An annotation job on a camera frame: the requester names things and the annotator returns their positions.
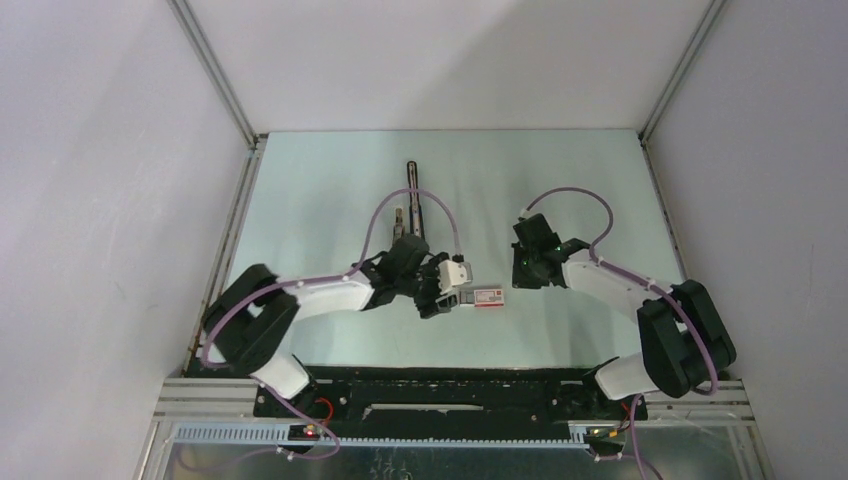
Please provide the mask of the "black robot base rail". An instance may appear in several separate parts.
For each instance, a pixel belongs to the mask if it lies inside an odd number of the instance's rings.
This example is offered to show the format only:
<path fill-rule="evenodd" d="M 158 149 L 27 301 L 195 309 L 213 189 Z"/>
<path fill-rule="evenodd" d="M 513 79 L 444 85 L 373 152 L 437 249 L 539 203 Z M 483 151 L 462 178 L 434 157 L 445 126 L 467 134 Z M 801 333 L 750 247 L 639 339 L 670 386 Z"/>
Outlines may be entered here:
<path fill-rule="evenodd" d="M 290 407 L 249 379 L 164 384 L 157 410 L 182 440 L 312 446 L 581 446 L 615 438 L 643 402 L 608 400 L 578 368 L 313 368 Z"/>

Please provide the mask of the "beige stapler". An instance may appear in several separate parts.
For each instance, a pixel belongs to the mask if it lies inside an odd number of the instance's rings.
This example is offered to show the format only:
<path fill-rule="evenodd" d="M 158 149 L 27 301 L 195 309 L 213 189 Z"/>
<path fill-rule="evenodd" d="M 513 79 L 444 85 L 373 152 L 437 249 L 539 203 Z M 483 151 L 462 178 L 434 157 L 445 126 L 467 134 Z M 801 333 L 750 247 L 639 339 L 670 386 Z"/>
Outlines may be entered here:
<path fill-rule="evenodd" d="M 394 209 L 394 223 L 392 231 L 392 243 L 396 243 L 405 232 L 404 209 L 396 207 Z"/>

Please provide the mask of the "staple box tray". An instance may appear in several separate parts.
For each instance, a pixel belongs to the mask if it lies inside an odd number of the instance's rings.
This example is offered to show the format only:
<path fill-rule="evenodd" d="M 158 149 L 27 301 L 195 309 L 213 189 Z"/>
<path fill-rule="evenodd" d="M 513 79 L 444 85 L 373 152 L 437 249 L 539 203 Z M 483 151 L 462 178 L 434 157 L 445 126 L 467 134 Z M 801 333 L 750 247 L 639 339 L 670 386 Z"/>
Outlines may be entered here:
<path fill-rule="evenodd" d="M 458 305 L 461 307 L 474 307 L 476 296 L 473 289 L 462 289 L 458 293 Z"/>

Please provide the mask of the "white red staple box sleeve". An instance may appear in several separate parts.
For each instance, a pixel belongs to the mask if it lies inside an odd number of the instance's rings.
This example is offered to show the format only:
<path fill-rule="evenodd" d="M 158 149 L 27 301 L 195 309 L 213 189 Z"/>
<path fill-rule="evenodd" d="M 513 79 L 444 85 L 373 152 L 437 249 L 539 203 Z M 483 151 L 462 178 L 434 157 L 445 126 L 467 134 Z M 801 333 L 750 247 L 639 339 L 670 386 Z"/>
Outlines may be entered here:
<path fill-rule="evenodd" d="M 475 308 L 500 308 L 505 305 L 504 289 L 497 287 L 480 287 L 472 291 L 472 301 Z"/>

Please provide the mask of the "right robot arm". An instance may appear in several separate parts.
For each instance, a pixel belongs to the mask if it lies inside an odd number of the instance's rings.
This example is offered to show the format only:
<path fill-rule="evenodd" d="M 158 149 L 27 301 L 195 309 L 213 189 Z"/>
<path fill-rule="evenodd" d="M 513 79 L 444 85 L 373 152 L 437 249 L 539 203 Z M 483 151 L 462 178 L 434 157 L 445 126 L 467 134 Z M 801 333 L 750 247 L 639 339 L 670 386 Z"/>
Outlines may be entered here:
<path fill-rule="evenodd" d="M 622 399 L 641 393 L 708 394 L 719 372 L 736 361 L 735 345 L 703 284 L 657 282 L 616 269 L 591 255 L 589 243 L 561 240 L 541 214 L 519 219 L 513 230 L 513 287 L 570 289 L 637 326 L 640 352 L 609 360 L 589 374 L 581 402 L 591 416 L 606 418 Z"/>

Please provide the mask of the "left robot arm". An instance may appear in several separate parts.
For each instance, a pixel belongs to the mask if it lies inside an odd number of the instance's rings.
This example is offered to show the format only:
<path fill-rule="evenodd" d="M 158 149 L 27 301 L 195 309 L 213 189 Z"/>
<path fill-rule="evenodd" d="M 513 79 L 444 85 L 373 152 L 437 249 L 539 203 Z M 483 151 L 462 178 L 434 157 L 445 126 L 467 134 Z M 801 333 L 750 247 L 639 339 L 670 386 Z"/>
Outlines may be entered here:
<path fill-rule="evenodd" d="M 472 280 L 461 254 L 431 252 L 406 234 L 342 275 L 281 281 L 264 264 L 245 270 L 204 312 L 201 364 L 257 381 L 292 416 L 316 403 L 314 380 L 285 346 L 297 322 L 336 312 L 369 311 L 398 297 L 412 299 L 423 319 L 450 312 Z"/>

